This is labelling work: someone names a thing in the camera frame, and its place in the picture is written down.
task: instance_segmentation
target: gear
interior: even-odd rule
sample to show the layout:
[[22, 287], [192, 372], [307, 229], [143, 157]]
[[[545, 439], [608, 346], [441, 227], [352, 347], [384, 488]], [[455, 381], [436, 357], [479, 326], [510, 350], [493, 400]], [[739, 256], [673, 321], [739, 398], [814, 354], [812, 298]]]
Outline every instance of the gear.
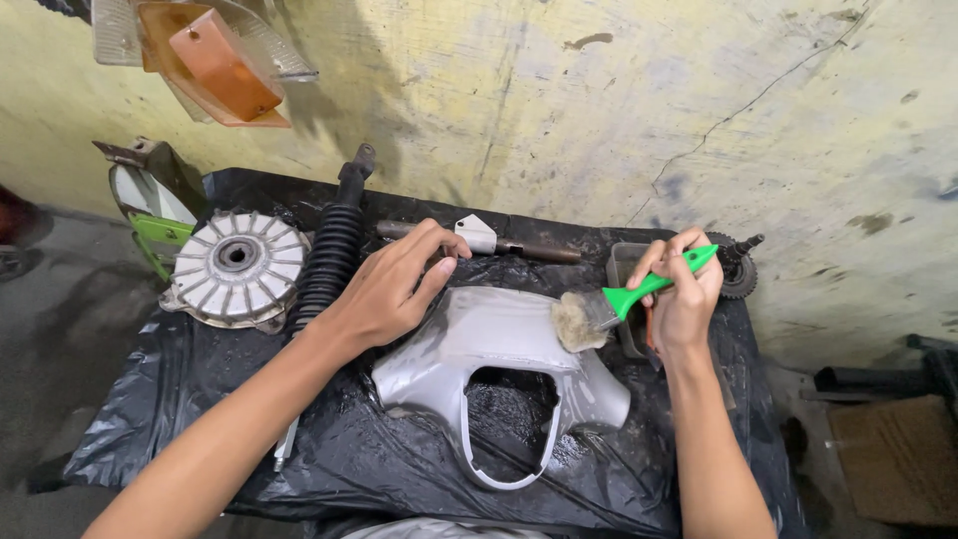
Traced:
[[746, 242], [737, 243], [734, 238], [721, 232], [706, 232], [705, 235], [713, 244], [720, 246], [716, 256], [724, 278], [718, 294], [726, 299], [742, 299], [751, 294], [759, 283], [759, 270], [748, 249], [761, 243], [765, 236], [759, 234]]

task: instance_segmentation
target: concrete floor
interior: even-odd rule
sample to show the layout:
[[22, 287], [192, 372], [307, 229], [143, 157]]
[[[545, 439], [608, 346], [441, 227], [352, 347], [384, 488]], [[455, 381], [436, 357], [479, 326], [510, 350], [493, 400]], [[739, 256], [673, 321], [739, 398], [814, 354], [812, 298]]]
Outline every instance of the concrete floor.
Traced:
[[[85, 215], [51, 216], [32, 245], [42, 257], [28, 274], [0, 284], [0, 537], [79, 537], [114, 493], [69, 487], [27, 496], [24, 475], [45, 457], [71, 451], [116, 379], [143, 320], [164, 288], [130, 229]], [[768, 369], [783, 418], [805, 426], [809, 449], [797, 466], [817, 537], [881, 539], [891, 528], [855, 516], [841, 468], [828, 449], [826, 405], [798, 398], [810, 377]], [[300, 525], [225, 516], [204, 538], [301, 537]]]

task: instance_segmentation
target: plastic container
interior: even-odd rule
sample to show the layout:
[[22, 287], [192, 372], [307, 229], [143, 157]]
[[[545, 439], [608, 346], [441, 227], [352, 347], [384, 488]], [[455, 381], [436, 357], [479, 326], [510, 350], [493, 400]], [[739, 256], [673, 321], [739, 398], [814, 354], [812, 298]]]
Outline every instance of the plastic container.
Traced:
[[[605, 263], [605, 277], [608, 279], [608, 286], [611, 288], [624, 287], [628, 277], [632, 275], [639, 259], [645, 254], [649, 244], [625, 244], [619, 243], [612, 246], [612, 254]], [[639, 358], [657, 363], [657, 360], [651, 359], [640, 352], [642, 343], [646, 341], [646, 312], [642, 303], [635, 302], [635, 305], [628, 310], [626, 323], [620, 324], [617, 330], [619, 340], [622, 342], [622, 351], [627, 358]]]

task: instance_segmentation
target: black plastic sheet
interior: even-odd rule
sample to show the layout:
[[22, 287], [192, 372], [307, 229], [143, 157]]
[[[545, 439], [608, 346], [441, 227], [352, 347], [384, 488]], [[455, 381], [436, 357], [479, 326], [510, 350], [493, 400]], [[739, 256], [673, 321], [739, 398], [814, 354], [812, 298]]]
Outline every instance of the black plastic sheet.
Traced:
[[[204, 180], [213, 209], [278, 215], [313, 230], [335, 185], [228, 169]], [[605, 283], [604, 263], [616, 242], [667, 239], [665, 230], [594, 228], [469, 210], [367, 191], [363, 210], [369, 253], [384, 245], [377, 221], [431, 217], [451, 227], [476, 213], [500, 236], [577, 246], [577, 265], [513, 255], [460, 261], [450, 287], [485, 285], [559, 297]], [[736, 408], [732, 425], [781, 537], [808, 536], [759, 367], [743, 301], [720, 301], [710, 328], [712, 349]], [[72, 484], [122, 487], [200, 414], [248, 379], [281, 347], [282, 336], [254, 329], [220, 330], [183, 313], [157, 311], [144, 326], [123, 375], [74, 452], [64, 476]], [[267, 456], [227, 510], [284, 520], [320, 521], [321, 536], [344, 520], [422, 515], [497, 523], [555, 533], [617, 530], [649, 537], [680, 535], [674, 434], [663, 372], [625, 358], [617, 341], [600, 357], [632, 393], [625, 426], [615, 434], [561, 438], [543, 476], [512, 492], [484, 490], [459, 470], [440, 431], [419, 418], [382, 410], [367, 352], [344, 367], [304, 412], [291, 458], [280, 474]], [[521, 475], [537, 460], [548, 391], [528, 373], [474, 377], [468, 388], [477, 463], [493, 477]]]

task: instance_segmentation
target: left hand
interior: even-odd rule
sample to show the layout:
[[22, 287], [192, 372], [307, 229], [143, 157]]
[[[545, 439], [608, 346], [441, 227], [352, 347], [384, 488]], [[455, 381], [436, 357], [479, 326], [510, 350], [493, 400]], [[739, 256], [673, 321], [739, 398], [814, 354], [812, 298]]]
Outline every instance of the left hand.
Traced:
[[[440, 246], [446, 257], [423, 274]], [[466, 240], [426, 219], [406, 237], [371, 254], [339, 299], [309, 324], [334, 325], [354, 339], [361, 348], [356, 353], [388, 344], [419, 325], [456, 269], [456, 256], [472, 257]]]

